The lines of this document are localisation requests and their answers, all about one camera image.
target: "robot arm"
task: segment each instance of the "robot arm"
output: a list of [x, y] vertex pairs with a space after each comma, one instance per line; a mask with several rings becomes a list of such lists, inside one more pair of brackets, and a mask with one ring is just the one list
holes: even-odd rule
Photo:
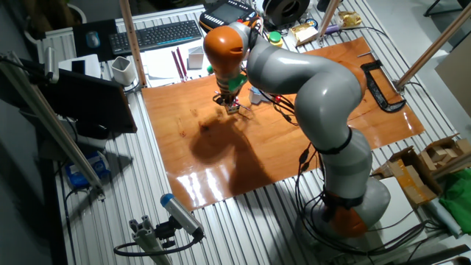
[[369, 177], [372, 155], [367, 140], [347, 126], [348, 116], [364, 96], [363, 71], [349, 63], [289, 52], [257, 36], [249, 27], [233, 23], [205, 37], [205, 52], [224, 101], [230, 103], [238, 94], [227, 84], [240, 74], [241, 61], [250, 50], [250, 83], [267, 93], [297, 95], [297, 122], [322, 156], [326, 199], [315, 222], [331, 235], [363, 235], [382, 217], [390, 200], [387, 188]]

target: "blue object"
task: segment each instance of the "blue object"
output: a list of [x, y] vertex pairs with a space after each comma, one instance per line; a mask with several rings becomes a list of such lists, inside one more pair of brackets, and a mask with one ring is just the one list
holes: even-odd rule
[[[86, 155], [85, 158], [87, 158], [87, 161], [99, 179], [102, 179], [105, 175], [110, 173], [110, 167], [108, 166], [108, 162], [102, 153], [95, 151], [89, 155]], [[80, 172], [73, 163], [65, 166], [65, 172], [74, 188], [84, 188], [90, 185], [82, 172]]]
[[95, 49], [100, 47], [100, 38], [98, 38], [98, 32], [92, 31], [88, 32], [87, 35], [85, 36], [85, 39], [87, 40], [87, 46]]
[[314, 20], [313, 18], [308, 18], [308, 19], [306, 19], [306, 23], [308, 23], [308, 22], [313, 22], [314, 25], [312, 25], [312, 26], [314, 27], [314, 29], [317, 29], [317, 26], [318, 26], [318, 25], [317, 25], [317, 21], [316, 21], [316, 20]]
[[160, 204], [162, 207], [165, 207], [167, 203], [170, 202], [171, 199], [175, 198], [173, 194], [165, 194], [160, 198]]

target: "keyboard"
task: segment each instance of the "keyboard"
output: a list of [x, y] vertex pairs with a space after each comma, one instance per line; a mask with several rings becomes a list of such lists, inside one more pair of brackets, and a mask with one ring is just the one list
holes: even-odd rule
[[[135, 34], [138, 37], [141, 51], [180, 45], [202, 37], [195, 21], [182, 21], [139, 29], [135, 31]], [[109, 37], [114, 55], [131, 54], [126, 32], [112, 34]]]

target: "aluminum profile table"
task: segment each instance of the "aluminum profile table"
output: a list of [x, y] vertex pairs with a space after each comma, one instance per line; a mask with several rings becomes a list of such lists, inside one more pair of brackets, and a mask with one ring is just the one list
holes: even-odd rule
[[[355, 10], [361, 14], [364, 26], [384, 31], [364, 0], [344, 1], [338, 10]], [[203, 6], [196, 6], [140, 15], [134, 17], [135, 28], [143, 29], [178, 21], [198, 21], [203, 11]], [[311, 17], [320, 22], [322, 14], [314, 9], [311, 11]], [[118, 32], [125, 31], [122, 19], [117, 19], [116, 25]], [[408, 69], [407, 62], [394, 44], [386, 36], [372, 30], [358, 29], [340, 35], [334, 34], [326, 37], [324, 44], [334, 45], [361, 36], [365, 37], [373, 52], [383, 62], [386, 75], [391, 80], [399, 79]], [[288, 38], [283, 38], [283, 42], [283, 48], [295, 52], [319, 48], [315, 43], [296, 48]], [[38, 43], [41, 61], [43, 50], [48, 46], [56, 49], [58, 60], [76, 57], [72, 28], [46, 33], [46, 38]], [[113, 75], [110, 65], [110, 62], [102, 63], [103, 78], [106, 80], [110, 80]], [[416, 77], [412, 81], [420, 82]], [[424, 125], [425, 131], [373, 150], [373, 169], [384, 163], [394, 152], [407, 146], [422, 150], [430, 142], [456, 132], [425, 88], [407, 85], [403, 96]], [[112, 172], [110, 178], [103, 182], [106, 199], [95, 199], [92, 191], [90, 196], [79, 192], [72, 194], [64, 205], [63, 199], [71, 189], [64, 177], [56, 176], [65, 246], [70, 264], [74, 264], [74, 258], [77, 264], [152, 264], [150, 258], [125, 258], [114, 255], [113, 248], [132, 241], [129, 220], [149, 215], [152, 222], [157, 224], [166, 222], [169, 217], [166, 210], [160, 206], [160, 197], [170, 193], [171, 189], [142, 94], [140, 91], [133, 91], [128, 93], [127, 98], [138, 131], [136, 134], [117, 135], [106, 144], [105, 155]], [[322, 184], [318, 176], [318, 171], [312, 171], [301, 180], [301, 192], [304, 197], [311, 198], [320, 192]], [[70, 224], [65, 219], [65, 211], [70, 214]], [[205, 227], [207, 238], [202, 244], [197, 244], [189, 250], [171, 254], [174, 264], [319, 264], [315, 255], [304, 248], [294, 233], [297, 215], [293, 177], [200, 208], [194, 211], [194, 215]], [[184, 231], [177, 231], [177, 246], [186, 245], [190, 240]], [[396, 258], [400, 252], [374, 258], [375, 263], [384, 264]], [[343, 255], [333, 259], [333, 263], [369, 264], [369, 261], [363, 257]]]

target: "pen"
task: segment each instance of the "pen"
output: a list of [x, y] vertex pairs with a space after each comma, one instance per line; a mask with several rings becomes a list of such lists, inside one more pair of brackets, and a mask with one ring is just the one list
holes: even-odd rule
[[182, 65], [183, 74], [185, 75], [185, 80], [188, 79], [188, 75], [186, 74], [185, 64], [183, 64], [182, 54], [180, 54], [180, 48], [177, 47], [178, 58], [180, 59], [180, 64]]
[[174, 61], [175, 61], [175, 65], [176, 65], [177, 70], [178, 70], [178, 74], [180, 75], [180, 80], [181, 80], [182, 82], [185, 82], [185, 80], [183, 79], [182, 70], [180, 70], [180, 66], [178, 65], [178, 60], [177, 60], [177, 56], [175, 55], [175, 52], [174, 52], [174, 51], [171, 51], [171, 55], [174, 56]]

